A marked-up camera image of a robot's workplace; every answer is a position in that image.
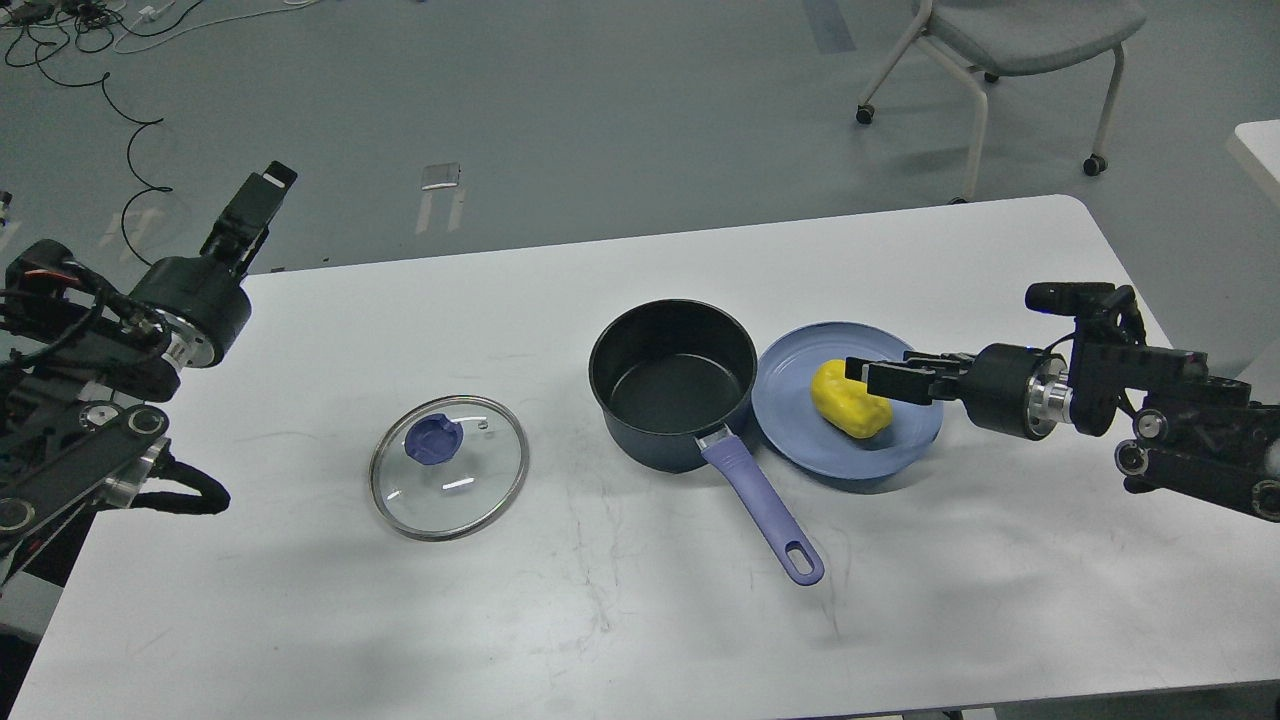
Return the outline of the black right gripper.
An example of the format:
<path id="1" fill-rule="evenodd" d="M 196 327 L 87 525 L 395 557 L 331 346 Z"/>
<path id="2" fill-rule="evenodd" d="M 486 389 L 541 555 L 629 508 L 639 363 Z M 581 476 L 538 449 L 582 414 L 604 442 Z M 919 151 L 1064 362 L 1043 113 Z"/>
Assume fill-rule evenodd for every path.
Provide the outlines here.
<path id="1" fill-rule="evenodd" d="M 973 354 L 905 351 L 899 360 L 845 357 L 845 378 L 869 395 L 927 406 L 963 401 L 973 424 L 1025 439 L 1043 439 L 1069 424 L 1068 364 L 1057 354 L 989 345 Z"/>

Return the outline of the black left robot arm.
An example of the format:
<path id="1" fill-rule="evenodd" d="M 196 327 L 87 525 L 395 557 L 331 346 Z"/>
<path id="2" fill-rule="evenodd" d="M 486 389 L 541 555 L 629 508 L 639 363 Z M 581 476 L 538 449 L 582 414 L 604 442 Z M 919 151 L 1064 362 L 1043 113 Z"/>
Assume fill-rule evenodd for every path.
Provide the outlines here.
<path id="1" fill-rule="evenodd" d="M 52 240 L 5 270 L 3 580 L 82 518 L 109 509 L 214 515 L 229 492 L 177 460 L 163 405 L 188 368 L 220 364 L 243 331 L 243 281 L 297 174 L 248 176 L 198 254 L 164 258 L 122 291 Z"/>

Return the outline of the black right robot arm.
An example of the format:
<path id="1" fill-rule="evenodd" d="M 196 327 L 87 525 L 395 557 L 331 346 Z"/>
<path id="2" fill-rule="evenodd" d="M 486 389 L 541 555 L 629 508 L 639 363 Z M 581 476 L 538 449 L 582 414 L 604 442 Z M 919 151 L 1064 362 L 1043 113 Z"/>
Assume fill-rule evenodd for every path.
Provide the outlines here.
<path id="1" fill-rule="evenodd" d="M 1243 380 L 1213 375 L 1203 352 L 1149 345 L 1128 284 L 1041 282 L 1024 300 L 1073 319 L 1068 356 L 996 343 L 978 354 L 847 357 L 845 374 L 884 398 L 959 401 L 975 427 L 1032 441 L 1060 425 L 1101 437 L 1125 413 L 1133 437 L 1114 461 L 1126 491 L 1169 489 L 1279 519 L 1276 405 L 1253 400 Z"/>

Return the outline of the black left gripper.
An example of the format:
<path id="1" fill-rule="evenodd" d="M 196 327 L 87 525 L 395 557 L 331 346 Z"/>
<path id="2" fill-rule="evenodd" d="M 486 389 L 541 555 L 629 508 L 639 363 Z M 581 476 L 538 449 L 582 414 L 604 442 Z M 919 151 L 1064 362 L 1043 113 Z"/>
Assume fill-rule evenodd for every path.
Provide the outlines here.
<path id="1" fill-rule="evenodd" d="M 215 220 L 200 256 L 164 258 L 129 292 L 201 338 L 193 343 L 197 368 L 220 364 L 247 324 L 251 302 L 241 282 L 297 177 L 280 161 L 251 173 Z"/>

